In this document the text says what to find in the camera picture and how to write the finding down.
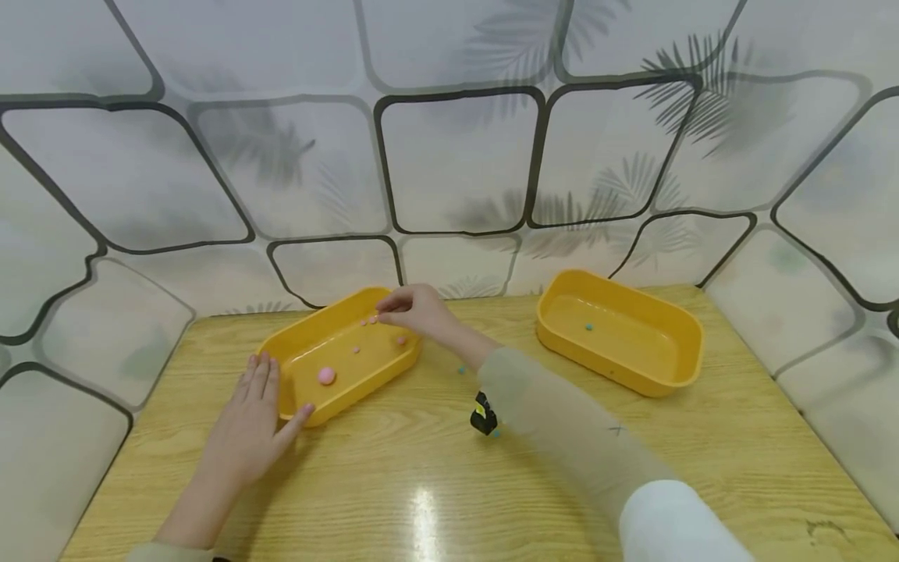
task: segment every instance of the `plastic tray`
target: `plastic tray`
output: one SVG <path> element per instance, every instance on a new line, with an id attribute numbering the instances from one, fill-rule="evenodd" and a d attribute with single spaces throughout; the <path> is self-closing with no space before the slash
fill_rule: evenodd
<path id="1" fill-rule="evenodd" d="M 692 314 L 581 270 L 559 273 L 540 298 L 537 337 L 647 397 L 692 383 L 702 359 L 702 324 Z"/>
<path id="2" fill-rule="evenodd" d="M 259 353 L 267 351 L 281 366 L 281 419 L 290 419 L 298 406 L 311 402 L 316 411 L 307 426 L 323 424 L 415 364 L 422 350 L 417 335 L 369 321 L 377 314 L 375 303 L 388 294 L 382 287 L 363 289 L 263 342 Z M 405 345 L 397 342 L 400 336 Z M 337 373 L 329 386 L 318 382 L 323 367 Z"/>

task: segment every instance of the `wall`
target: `wall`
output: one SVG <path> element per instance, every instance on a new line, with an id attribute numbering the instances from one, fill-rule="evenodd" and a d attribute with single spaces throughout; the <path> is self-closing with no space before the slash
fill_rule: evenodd
<path id="1" fill-rule="evenodd" d="M 708 290 L 899 530 L 889 0 L 13 0 L 0 543 L 53 559 L 196 317 Z"/>

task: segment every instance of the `pink clay ball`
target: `pink clay ball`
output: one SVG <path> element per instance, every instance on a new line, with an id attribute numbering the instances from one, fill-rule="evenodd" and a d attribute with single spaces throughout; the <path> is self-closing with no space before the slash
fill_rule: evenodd
<path id="1" fill-rule="evenodd" d="M 334 382 L 334 377 L 337 376 L 337 373 L 334 372 L 334 369 L 330 367 L 323 367 L 318 372 L 318 382 L 322 383 L 325 386 L 328 386 L 332 382 Z"/>

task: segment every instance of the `wood grain surface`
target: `wood grain surface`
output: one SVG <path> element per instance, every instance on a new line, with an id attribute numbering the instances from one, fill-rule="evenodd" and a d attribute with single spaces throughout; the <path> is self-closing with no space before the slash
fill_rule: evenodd
<path id="1" fill-rule="evenodd" d="M 450 303 L 602 402 L 708 502 L 759 560 L 899 560 L 899 543 L 708 297 L 647 292 L 706 328 L 699 380 L 640 397 L 543 348 L 536 297 Z M 194 324 L 87 510 L 64 560 L 122 560 L 150 540 L 261 340 L 303 313 Z M 428 342 L 418 364 L 307 431 L 241 500 L 219 553 L 237 560 L 618 560 L 509 433 L 468 425 L 477 383 Z"/>

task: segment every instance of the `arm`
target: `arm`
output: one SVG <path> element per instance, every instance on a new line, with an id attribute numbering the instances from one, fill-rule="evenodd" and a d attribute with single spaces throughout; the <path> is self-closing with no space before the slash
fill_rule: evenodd
<path id="1" fill-rule="evenodd" d="M 152 543 L 129 562 L 209 562 L 218 534 L 243 490 L 297 439 L 310 404 L 277 431 L 278 363 L 251 355 L 234 395 L 209 432 L 200 464 Z"/>
<path id="2" fill-rule="evenodd" d="M 619 531 L 625 559 L 751 559 L 699 496 L 598 402 L 523 353 L 463 326 L 436 290 L 403 287 L 378 309 L 382 322 L 430 337 L 478 371 L 482 390 L 506 428 L 550 461 L 588 515 L 604 515 Z M 678 518 L 687 530 L 672 524 Z M 702 522 L 698 537 L 696 521 Z M 669 528 L 667 535 L 658 531 L 660 526 Z M 657 541 L 647 539 L 653 535 Z M 690 544 L 678 546 L 685 537 Z M 716 549 L 720 544 L 723 549 Z"/>

